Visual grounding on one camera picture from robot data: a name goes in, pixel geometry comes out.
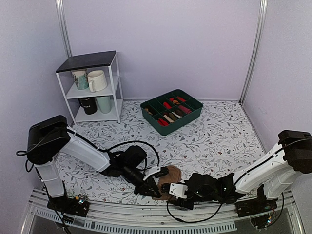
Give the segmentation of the brown ribbed sock pair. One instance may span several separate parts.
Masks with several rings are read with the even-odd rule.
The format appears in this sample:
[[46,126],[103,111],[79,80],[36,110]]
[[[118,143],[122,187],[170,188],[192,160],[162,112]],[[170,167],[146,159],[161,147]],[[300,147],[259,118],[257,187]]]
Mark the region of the brown ribbed sock pair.
[[178,167],[173,166],[173,165],[168,165],[167,168],[169,170],[169,173],[165,176],[160,177],[158,184],[157,184],[161,197],[160,198],[153,197],[152,198],[153,200],[168,200],[170,198],[170,194],[163,193],[161,191],[161,186],[165,183],[171,184],[171,183],[179,183],[181,181],[182,172]]

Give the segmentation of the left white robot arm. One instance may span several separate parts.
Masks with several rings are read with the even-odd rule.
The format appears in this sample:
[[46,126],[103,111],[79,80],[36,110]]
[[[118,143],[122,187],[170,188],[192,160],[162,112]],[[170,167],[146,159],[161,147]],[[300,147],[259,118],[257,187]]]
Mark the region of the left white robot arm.
[[134,185],[135,194],[161,197],[152,178],[160,172],[160,167],[144,171],[138,169],[138,165],[147,160],[147,154],[138,146],[138,141],[132,142],[125,151],[101,149],[75,132],[68,126],[66,117],[59,115],[30,127],[26,155],[38,170],[53,203],[63,212],[69,211],[73,204],[65,195],[65,186],[55,166],[54,157],[59,153],[86,163],[104,176],[124,177]]

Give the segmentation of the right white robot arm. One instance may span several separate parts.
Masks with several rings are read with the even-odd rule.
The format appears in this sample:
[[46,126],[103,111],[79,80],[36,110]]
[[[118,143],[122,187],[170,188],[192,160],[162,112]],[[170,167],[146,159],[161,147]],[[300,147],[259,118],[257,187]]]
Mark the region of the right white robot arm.
[[218,179],[193,173],[184,183],[170,185],[171,204],[192,210],[196,202],[234,204],[252,190],[263,191],[252,202],[261,213],[298,177],[312,172],[312,136],[308,132],[284,130],[279,141],[247,168]]

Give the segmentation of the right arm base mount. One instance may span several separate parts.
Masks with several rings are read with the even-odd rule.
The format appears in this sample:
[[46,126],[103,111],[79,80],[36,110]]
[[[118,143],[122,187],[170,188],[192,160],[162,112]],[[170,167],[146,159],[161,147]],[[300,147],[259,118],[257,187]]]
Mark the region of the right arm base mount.
[[257,189],[257,198],[235,203],[238,217],[256,215],[277,208],[278,199],[268,200],[264,195],[264,185]]

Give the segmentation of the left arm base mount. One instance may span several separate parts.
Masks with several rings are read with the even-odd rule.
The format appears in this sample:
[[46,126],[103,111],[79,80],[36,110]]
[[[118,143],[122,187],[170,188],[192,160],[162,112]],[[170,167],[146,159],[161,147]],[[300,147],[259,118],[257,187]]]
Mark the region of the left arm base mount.
[[63,184],[63,193],[52,197],[49,190],[46,188],[49,202],[47,207],[62,214],[75,215],[80,217],[86,217],[89,211],[90,203],[87,201],[86,196],[79,194],[78,198],[68,197],[67,191]]

